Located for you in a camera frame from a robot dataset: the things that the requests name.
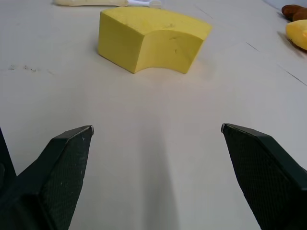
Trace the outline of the brown rounded object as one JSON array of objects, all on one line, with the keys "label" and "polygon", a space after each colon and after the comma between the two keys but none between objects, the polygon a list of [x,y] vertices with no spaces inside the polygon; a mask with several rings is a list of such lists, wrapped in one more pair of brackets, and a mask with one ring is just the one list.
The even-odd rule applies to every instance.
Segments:
[{"label": "brown rounded object", "polygon": [[282,14],[289,21],[307,20],[307,7],[299,5],[285,5],[282,7]]}]

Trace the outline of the yellow curved sponge block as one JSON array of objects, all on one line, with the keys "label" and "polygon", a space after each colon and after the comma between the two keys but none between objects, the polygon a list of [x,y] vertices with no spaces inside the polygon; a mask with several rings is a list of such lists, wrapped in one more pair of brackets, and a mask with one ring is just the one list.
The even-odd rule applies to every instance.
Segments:
[{"label": "yellow curved sponge block", "polygon": [[164,68],[186,74],[212,26],[177,12],[118,7],[100,13],[98,54],[131,73]]}]

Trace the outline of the yellow rounded soap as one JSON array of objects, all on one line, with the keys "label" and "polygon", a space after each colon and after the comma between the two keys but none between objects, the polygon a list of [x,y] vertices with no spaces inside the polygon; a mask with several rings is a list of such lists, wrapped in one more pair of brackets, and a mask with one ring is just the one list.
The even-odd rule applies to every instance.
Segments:
[{"label": "yellow rounded soap", "polygon": [[288,23],[285,33],[292,43],[307,51],[307,19]]}]

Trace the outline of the white toothbrush head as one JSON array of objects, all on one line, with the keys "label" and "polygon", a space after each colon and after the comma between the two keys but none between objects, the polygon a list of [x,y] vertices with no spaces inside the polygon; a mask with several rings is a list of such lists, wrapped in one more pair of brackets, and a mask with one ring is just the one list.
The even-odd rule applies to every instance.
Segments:
[{"label": "white toothbrush head", "polygon": [[162,2],[160,0],[128,0],[128,6],[151,7],[160,9],[162,7]]}]

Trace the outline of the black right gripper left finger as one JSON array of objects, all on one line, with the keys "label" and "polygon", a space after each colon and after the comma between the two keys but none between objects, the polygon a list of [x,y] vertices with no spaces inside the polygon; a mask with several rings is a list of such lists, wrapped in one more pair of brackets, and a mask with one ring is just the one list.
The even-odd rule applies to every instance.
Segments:
[{"label": "black right gripper left finger", "polygon": [[16,174],[0,129],[0,230],[68,230],[83,187],[93,126],[68,130]]}]

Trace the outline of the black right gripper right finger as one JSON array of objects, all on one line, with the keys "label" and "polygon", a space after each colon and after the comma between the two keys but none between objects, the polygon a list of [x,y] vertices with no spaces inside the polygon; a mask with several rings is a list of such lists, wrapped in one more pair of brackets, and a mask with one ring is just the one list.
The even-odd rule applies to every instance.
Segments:
[{"label": "black right gripper right finger", "polygon": [[270,135],[229,123],[221,132],[261,230],[307,230],[307,170]]}]

